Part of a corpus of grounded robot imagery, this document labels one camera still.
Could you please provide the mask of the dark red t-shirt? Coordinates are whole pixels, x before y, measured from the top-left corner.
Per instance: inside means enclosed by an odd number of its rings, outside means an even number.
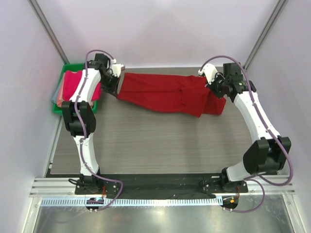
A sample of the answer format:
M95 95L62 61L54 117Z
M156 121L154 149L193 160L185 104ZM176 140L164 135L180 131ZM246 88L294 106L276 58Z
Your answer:
M161 113L221 115L226 104L199 76L125 73L119 100Z

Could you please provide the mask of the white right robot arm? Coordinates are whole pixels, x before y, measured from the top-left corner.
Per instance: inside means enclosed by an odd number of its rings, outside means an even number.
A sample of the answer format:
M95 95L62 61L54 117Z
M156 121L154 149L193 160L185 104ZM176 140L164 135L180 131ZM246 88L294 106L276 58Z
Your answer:
M252 144L242 161L222 170L219 186L225 192L233 192L244 185L246 178L274 173L284 168L291 148L288 137L282 137L263 110L254 84L241 70L240 64L227 63L223 72L207 63L199 71L206 78L206 86L216 97L227 96L240 111L251 135Z

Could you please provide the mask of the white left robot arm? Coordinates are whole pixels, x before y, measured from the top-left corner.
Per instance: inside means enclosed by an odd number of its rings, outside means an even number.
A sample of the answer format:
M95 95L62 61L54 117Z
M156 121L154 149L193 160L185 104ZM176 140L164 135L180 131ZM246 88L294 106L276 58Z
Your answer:
M94 50L94 53L94 59L85 59L81 79L73 95L61 105L66 130L75 141L80 159L79 179L70 181L75 184L78 194L99 194L104 189L93 145L96 117L90 103L98 85L104 92L116 97L125 69L108 52Z

